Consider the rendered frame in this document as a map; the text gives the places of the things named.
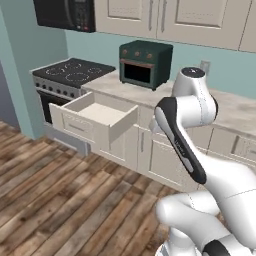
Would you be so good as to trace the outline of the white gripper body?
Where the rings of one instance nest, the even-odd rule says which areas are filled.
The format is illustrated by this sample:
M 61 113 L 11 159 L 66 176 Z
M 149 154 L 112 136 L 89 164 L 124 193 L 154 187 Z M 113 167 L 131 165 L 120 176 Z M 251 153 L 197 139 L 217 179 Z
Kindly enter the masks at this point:
M 158 125 L 157 121 L 155 118 L 152 118 L 150 123 L 149 123 L 149 129 L 152 133 L 161 133 L 162 129 Z

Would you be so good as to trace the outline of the cream open drawer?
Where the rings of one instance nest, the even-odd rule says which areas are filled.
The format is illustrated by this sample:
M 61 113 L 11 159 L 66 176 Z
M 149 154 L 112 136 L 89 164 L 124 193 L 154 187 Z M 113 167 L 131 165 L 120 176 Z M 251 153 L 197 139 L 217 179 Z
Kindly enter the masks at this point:
M 104 149 L 137 123 L 138 106 L 106 95 L 87 92 L 63 106 L 49 104 L 53 127 Z M 80 127 L 79 130 L 68 124 Z

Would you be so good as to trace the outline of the cream drawer front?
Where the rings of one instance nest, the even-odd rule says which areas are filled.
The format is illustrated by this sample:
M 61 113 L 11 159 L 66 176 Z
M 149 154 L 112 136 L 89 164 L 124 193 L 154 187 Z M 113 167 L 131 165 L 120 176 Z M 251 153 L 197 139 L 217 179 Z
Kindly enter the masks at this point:
M 256 139 L 238 135 L 240 140 L 236 153 L 231 154 L 236 135 L 238 134 L 234 132 L 214 128 L 210 139 L 209 151 L 223 157 L 256 164 Z

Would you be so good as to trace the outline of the cream lower cupboard door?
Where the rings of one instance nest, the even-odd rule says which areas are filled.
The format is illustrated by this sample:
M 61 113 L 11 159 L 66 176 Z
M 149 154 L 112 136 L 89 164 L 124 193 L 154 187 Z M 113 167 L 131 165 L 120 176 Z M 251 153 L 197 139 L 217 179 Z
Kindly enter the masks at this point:
M 141 132 L 145 132 L 143 152 L 140 151 Z M 143 128 L 139 129 L 137 170 L 181 192 L 197 189 L 197 185 L 190 179 L 167 137 L 159 133 L 153 134 Z
M 133 125 L 125 133 L 110 144 L 110 149 L 104 149 L 99 142 L 91 145 L 91 150 L 112 162 L 137 169 L 139 127 Z

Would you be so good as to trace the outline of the cream cupboard door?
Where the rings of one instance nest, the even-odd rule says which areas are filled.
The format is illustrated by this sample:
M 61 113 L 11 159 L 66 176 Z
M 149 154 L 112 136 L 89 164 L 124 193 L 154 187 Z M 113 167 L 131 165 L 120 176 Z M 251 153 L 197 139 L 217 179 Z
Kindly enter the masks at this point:
M 160 0 L 157 38 L 237 50 L 250 4 L 251 0 L 167 0 L 162 33 Z
M 154 0 L 151 24 L 149 3 L 150 0 L 95 0 L 97 31 L 155 38 L 159 0 Z
M 140 151 L 141 132 L 145 132 L 143 152 Z M 137 170 L 181 192 L 197 189 L 197 185 L 190 179 L 167 137 L 159 133 L 153 134 L 143 128 L 139 129 Z
M 256 0 L 251 0 L 239 50 L 256 53 Z
M 110 149 L 104 149 L 99 142 L 91 145 L 91 150 L 112 162 L 137 169 L 139 127 L 133 125 L 125 133 L 110 144 Z

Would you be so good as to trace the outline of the dark green toaster oven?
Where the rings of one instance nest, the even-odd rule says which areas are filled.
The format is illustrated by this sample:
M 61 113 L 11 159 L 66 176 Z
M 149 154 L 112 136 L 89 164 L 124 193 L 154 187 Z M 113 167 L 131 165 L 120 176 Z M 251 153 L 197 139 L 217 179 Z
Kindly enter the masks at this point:
M 119 79 L 155 91 L 170 78 L 173 46 L 135 40 L 119 47 Z

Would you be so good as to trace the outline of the black and silver stove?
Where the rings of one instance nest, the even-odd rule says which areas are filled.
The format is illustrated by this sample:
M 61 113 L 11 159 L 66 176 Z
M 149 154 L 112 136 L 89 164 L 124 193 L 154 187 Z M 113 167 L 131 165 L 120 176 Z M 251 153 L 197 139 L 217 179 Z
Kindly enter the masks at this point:
M 62 106 L 80 97 L 83 95 L 82 86 L 84 84 L 114 70 L 115 68 L 110 65 L 69 58 L 30 71 L 40 99 L 45 132 L 48 138 L 76 150 L 81 155 L 86 156 L 90 153 L 88 143 L 53 127 L 49 104 Z

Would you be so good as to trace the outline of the cream upper cupboard door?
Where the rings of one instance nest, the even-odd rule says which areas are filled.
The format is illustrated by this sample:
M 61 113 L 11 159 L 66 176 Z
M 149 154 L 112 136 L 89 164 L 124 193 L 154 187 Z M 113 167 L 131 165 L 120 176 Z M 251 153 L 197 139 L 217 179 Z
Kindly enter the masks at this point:
M 250 4 L 251 0 L 167 0 L 162 33 L 160 0 L 157 38 L 237 50 Z
M 256 53 L 256 0 L 251 0 L 239 50 Z
M 149 3 L 150 0 L 95 0 L 97 31 L 155 38 L 159 0 L 154 0 L 151 24 Z

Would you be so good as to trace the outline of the black microwave oven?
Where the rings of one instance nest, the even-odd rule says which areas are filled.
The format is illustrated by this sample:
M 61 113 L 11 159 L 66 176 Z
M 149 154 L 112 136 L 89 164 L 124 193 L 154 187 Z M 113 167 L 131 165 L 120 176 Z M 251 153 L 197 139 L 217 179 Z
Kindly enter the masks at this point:
M 94 0 L 33 0 L 39 26 L 96 31 Z

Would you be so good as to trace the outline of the white wall socket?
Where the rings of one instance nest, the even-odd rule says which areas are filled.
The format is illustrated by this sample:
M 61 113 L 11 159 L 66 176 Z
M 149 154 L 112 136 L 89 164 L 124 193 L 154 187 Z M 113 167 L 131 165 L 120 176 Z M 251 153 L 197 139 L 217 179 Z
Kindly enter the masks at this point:
M 202 60 L 202 61 L 200 62 L 200 68 L 205 72 L 206 75 L 209 74 L 210 65 L 211 65 L 211 62 L 210 62 L 210 61 L 204 61 L 204 60 Z

